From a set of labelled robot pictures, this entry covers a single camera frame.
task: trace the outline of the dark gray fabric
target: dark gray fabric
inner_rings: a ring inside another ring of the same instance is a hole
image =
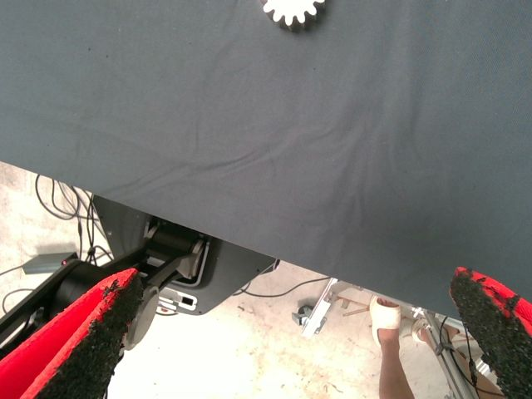
[[[532,298],[532,2],[0,6],[0,159],[443,313]]]

